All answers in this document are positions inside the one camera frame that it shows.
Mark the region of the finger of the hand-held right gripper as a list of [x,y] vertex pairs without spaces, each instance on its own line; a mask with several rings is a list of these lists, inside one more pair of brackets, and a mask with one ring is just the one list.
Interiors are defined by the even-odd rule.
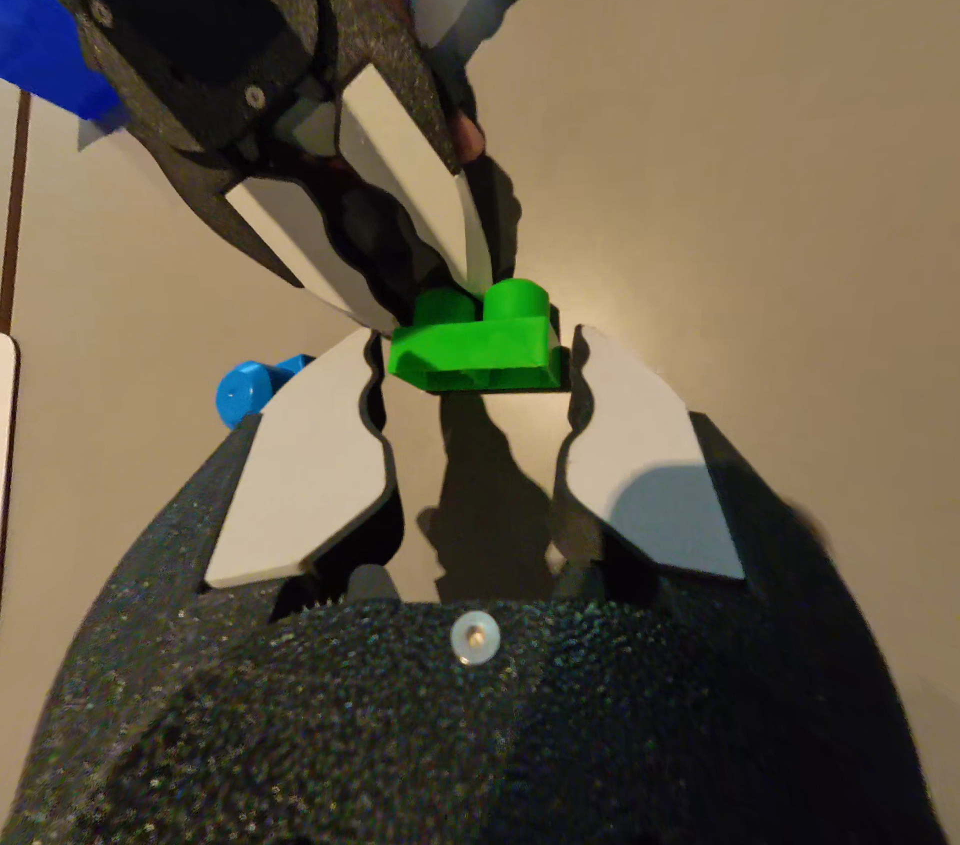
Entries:
[[398,327],[366,277],[336,250],[324,215],[300,184],[248,178],[228,191],[225,201],[308,293],[380,335]]
[[450,170],[379,70],[366,64],[340,95],[338,152],[392,196],[450,276],[481,298],[493,284],[486,233],[461,167]]

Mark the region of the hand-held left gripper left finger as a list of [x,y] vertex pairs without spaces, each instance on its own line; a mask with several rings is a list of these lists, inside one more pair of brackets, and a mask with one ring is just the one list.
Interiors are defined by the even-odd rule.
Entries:
[[309,573],[336,584],[394,558],[400,495],[382,382],[380,337],[362,328],[264,405],[206,567],[209,587]]

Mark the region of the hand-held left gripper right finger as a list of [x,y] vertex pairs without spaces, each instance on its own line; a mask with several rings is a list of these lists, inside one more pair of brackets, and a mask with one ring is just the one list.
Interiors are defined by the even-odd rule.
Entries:
[[667,574],[743,582],[746,572],[682,398],[589,324],[569,355],[569,431],[558,450],[555,535],[567,558],[605,540]]

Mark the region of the blue building block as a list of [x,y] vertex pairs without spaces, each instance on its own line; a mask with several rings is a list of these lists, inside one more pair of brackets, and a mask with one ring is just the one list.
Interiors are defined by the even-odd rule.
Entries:
[[214,398],[222,423],[232,431],[247,416],[260,413],[314,360],[312,355],[298,354],[273,365],[247,360],[234,366],[221,379]]

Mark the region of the blue plastic bin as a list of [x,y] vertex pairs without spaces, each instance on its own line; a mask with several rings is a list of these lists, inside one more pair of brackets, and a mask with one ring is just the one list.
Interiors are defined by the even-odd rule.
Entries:
[[1,78],[86,121],[121,107],[86,64],[74,18],[59,0],[1,0]]

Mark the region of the green building block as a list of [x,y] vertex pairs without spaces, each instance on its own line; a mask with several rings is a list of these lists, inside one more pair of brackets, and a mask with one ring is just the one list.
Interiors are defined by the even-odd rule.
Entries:
[[557,391],[565,351],[545,288],[505,278],[482,299],[422,292],[412,323],[390,339],[389,374],[431,394]]

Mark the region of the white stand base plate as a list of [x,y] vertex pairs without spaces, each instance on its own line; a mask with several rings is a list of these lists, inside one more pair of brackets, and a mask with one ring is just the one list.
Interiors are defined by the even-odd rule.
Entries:
[[8,521],[11,494],[20,356],[16,341],[1,334],[1,599],[7,564]]

